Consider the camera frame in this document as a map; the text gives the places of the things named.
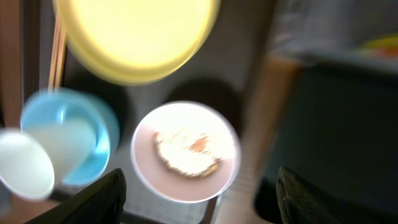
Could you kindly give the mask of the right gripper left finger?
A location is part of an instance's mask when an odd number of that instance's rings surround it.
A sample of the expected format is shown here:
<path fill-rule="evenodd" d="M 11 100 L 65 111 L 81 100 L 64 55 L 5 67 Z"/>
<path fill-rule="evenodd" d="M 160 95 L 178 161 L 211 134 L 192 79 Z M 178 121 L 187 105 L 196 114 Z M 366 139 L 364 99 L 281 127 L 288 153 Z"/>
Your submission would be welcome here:
<path fill-rule="evenodd" d="M 126 180 L 115 169 L 28 224 L 117 224 L 126 201 Z"/>

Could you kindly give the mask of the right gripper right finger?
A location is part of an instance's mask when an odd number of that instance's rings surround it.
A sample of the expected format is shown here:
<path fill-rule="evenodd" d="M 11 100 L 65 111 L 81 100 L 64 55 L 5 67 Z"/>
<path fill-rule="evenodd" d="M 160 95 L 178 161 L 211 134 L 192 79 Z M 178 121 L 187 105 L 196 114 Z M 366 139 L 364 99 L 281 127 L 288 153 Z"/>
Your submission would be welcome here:
<path fill-rule="evenodd" d="M 276 182 L 282 223 L 397 223 L 397 215 L 344 202 L 281 167 Z"/>

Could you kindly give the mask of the white small cup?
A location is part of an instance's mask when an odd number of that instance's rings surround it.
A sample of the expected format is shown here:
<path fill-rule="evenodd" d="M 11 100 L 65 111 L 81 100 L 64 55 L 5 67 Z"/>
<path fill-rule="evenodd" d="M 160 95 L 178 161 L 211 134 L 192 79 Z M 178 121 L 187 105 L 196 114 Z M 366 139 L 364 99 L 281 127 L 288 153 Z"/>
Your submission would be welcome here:
<path fill-rule="evenodd" d="M 42 201 L 91 154 L 96 133 L 72 119 L 25 131 L 1 131 L 1 182 L 16 196 Z"/>

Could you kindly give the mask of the white pink bowl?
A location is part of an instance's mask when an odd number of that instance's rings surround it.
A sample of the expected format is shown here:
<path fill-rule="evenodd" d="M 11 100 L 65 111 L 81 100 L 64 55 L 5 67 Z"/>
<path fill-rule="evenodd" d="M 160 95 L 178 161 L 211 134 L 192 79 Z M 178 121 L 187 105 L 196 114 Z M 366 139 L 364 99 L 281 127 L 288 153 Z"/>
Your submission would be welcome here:
<path fill-rule="evenodd" d="M 234 182 L 241 147 L 235 129 L 217 110 L 194 101 L 172 101 L 137 125 L 131 161 L 153 193 L 173 202 L 198 203 Z"/>

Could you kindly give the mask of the green orange snack wrapper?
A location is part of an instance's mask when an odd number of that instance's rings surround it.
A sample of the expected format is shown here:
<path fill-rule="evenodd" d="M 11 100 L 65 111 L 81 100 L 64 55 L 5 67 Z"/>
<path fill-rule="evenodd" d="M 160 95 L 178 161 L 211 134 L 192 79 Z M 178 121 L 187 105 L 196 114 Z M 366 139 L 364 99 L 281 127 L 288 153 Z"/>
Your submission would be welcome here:
<path fill-rule="evenodd" d="M 360 55 L 397 60 L 397 33 L 369 40 L 358 47 Z"/>

